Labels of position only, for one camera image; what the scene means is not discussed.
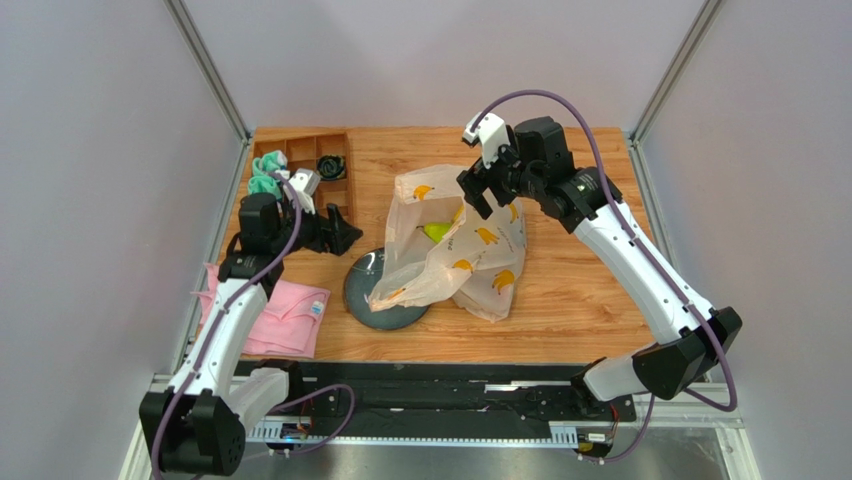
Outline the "green fake pear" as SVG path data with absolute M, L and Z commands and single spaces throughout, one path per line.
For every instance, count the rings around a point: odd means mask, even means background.
M 452 228 L 450 222 L 430 222 L 417 227 L 434 244 L 439 244 Z

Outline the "banana print plastic bag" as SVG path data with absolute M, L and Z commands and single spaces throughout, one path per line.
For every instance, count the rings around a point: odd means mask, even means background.
M 385 304 L 429 306 L 451 299 L 469 313 L 498 322 L 507 318 L 524 269 L 528 245 L 520 200 L 482 219 L 457 183 L 462 169 L 439 164 L 396 176 L 385 227 L 385 266 L 373 291 Z M 418 226 L 450 222 L 439 244 Z

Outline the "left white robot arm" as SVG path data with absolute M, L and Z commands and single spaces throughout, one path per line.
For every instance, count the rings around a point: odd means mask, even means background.
M 286 255 L 302 248 L 341 256 L 363 232 L 337 205 L 321 215 L 311 197 L 244 197 L 239 230 L 218 267 L 208 319 L 182 366 L 160 391 L 141 400 L 139 418 L 152 476 L 165 473 L 230 476 L 239 467 L 246 435 L 290 396 L 300 380 L 297 363 L 273 362 L 231 386 L 250 330 L 271 303 Z

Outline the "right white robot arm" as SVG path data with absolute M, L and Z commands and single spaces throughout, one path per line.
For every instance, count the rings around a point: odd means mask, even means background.
M 535 200 L 610 270 L 644 316 L 654 341 L 587 365 L 571 383 L 589 403 L 651 393 L 670 400 L 723 361 L 742 320 L 715 308 L 673 269 L 638 226 L 620 191 L 597 167 L 578 168 L 563 127 L 551 117 L 511 128 L 488 114 L 462 140 L 481 156 L 457 178 L 482 218 L 518 197 Z

